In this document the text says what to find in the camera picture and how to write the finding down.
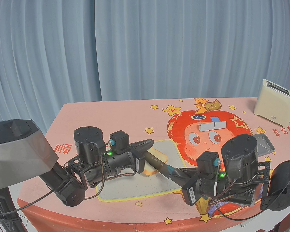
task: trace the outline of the white label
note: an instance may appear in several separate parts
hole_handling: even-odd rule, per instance
[[[189,191],[189,194],[190,194],[191,202],[194,203],[195,202],[195,196],[194,196],[194,192],[193,192],[193,187],[190,187],[188,191]]]
[[[139,163],[140,161],[138,159],[135,159],[135,171],[139,172]]]
[[[217,182],[214,184],[214,196],[216,196],[216,191],[217,191]]]

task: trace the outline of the gray camera housing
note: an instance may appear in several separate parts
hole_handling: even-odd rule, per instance
[[[0,122],[0,189],[49,172],[57,160],[33,120]]]

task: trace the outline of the cartoon eye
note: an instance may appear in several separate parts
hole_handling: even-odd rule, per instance
[[[192,132],[192,133],[189,134],[189,141],[193,145],[198,145],[200,143],[200,137],[197,134]]]
[[[214,144],[218,144],[218,143],[221,142],[221,137],[220,137],[220,135],[219,135],[217,132],[213,131],[213,130],[209,132],[208,136],[209,136],[209,139],[210,139]]]

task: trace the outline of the bread crumb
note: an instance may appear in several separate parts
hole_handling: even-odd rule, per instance
[[[135,203],[135,205],[137,205],[137,206],[139,206],[139,207],[142,207],[142,206],[143,206],[143,202],[138,201],[138,202]]]

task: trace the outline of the blue connector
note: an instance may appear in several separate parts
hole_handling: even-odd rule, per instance
[[[115,145],[115,141],[114,141],[113,139],[110,139],[110,140],[109,140],[109,145],[110,145],[110,146],[114,146],[114,145]]]
[[[175,168],[173,168],[171,165],[168,165],[168,171],[169,171],[170,174],[173,173],[174,169]]]
[[[215,161],[214,161],[214,163],[213,163],[213,165],[214,165],[215,167],[218,167],[218,161],[219,161],[219,158],[216,158]]]

